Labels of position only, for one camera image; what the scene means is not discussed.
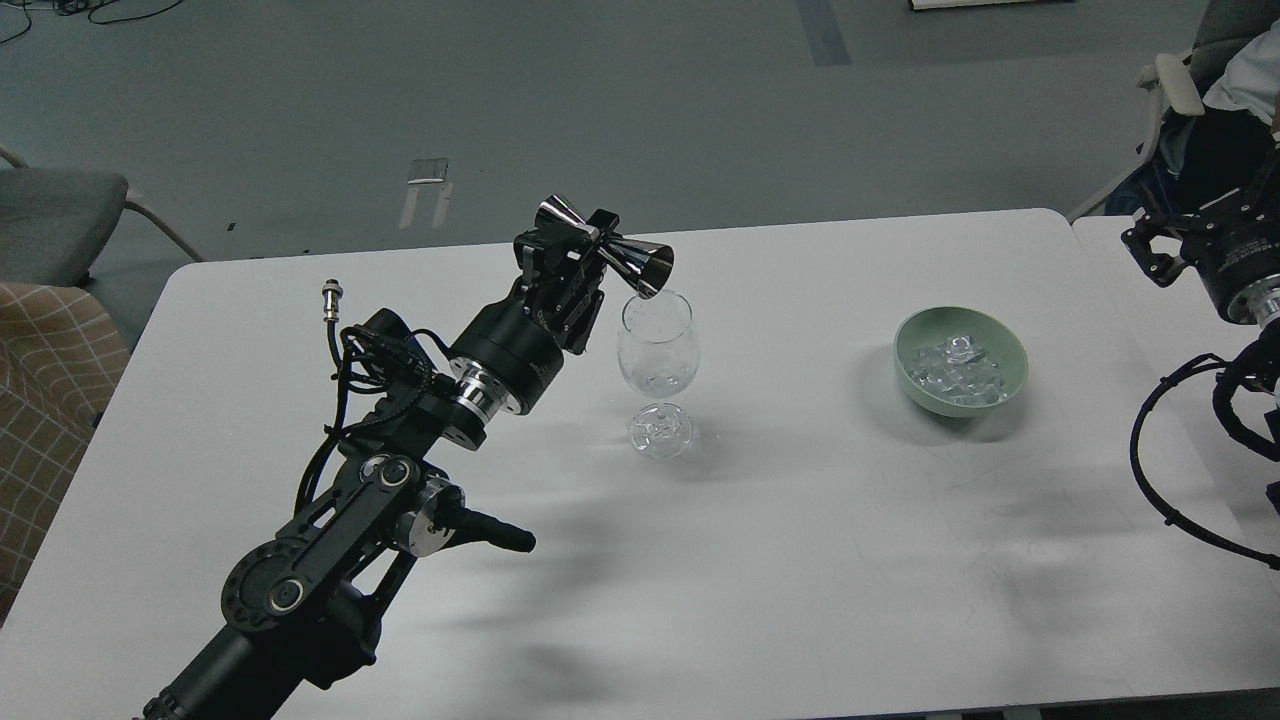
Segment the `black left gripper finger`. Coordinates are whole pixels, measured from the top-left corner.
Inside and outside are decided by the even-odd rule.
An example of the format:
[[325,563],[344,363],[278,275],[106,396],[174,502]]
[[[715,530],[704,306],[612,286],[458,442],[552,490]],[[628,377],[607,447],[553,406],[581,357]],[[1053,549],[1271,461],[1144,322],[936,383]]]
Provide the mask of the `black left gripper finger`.
[[604,238],[620,224],[620,218],[603,209],[589,218],[572,208],[548,208],[545,228],[558,231],[564,260],[557,268],[557,292],[548,307],[552,319],[548,331],[557,345],[570,354],[584,352],[602,302],[599,284],[605,270],[599,254]]
[[566,292],[572,279],[576,250],[575,225],[544,225],[515,240],[525,301],[550,301]]

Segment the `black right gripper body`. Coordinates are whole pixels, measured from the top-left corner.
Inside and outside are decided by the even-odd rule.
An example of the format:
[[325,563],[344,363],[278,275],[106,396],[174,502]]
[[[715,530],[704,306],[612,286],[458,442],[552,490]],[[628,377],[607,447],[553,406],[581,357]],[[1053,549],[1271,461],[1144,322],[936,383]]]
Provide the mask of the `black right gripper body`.
[[1279,224],[1252,222],[1207,240],[1197,272],[1221,319],[1267,325],[1277,319]]

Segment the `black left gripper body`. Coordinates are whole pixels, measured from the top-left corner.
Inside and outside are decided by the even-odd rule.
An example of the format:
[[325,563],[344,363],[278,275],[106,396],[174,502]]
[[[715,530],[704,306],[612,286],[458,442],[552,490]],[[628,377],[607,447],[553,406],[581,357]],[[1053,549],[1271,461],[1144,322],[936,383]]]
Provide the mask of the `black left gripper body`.
[[474,363],[494,377],[516,415],[532,411],[564,365],[564,351],[535,322],[520,290],[484,306],[445,355],[456,369]]

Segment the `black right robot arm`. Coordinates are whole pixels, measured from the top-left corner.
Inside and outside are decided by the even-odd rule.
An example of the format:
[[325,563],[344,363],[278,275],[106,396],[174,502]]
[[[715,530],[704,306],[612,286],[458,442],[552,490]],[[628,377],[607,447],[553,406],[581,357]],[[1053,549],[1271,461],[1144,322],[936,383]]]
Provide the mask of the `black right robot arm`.
[[[1277,163],[1194,211],[1139,215],[1119,242],[1140,347],[1178,369],[1171,398],[1243,539],[1228,548],[1277,566]],[[1146,284],[1138,279],[1146,278]]]

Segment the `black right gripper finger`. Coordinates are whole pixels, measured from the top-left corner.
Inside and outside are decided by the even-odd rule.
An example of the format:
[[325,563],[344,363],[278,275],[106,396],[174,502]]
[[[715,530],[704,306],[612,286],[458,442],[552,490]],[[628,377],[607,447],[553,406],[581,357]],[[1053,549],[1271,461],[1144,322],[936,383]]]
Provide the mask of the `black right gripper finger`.
[[[1139,210],[1132,219],[1133,227],[1121,233],[1121,242],[1147,279],[1160,288],[1167,288],[1188,268],[1199,270],[1197,260],[1183,256],[1181,245],[1187,242],[1187,237],[1206,232],[1204,218]],[[1174,254],[1158,252],[1153,246],[1156,238],[1176,240],[1179,250]]]
[[1228,231],[1276,231],[1279,223],[1279,169],[1261,167],[1248,186],[1225,199]]

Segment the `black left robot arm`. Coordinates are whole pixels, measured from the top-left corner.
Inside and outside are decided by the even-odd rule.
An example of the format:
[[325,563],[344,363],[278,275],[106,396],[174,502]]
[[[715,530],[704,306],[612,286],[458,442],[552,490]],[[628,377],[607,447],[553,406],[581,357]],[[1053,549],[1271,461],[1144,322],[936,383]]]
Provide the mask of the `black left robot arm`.
[[326,284],[335,420],[292,519],[225,579],[224,628],[143,717],[269,719],[300,684],[326,689],[375,662],[381,619],[419,559],[472,542],[534,548],[532,533],[467,509],[426,455],[439,439],[476,450],[498,413],[532,410],[564,355],[585,350],[608,270],[644,299],[664,287],[673,250],[623,237],[618,222],[543,201],[515,238],[509,292],[439,343],[444,369],[390,310],[338,329],[340,287]]

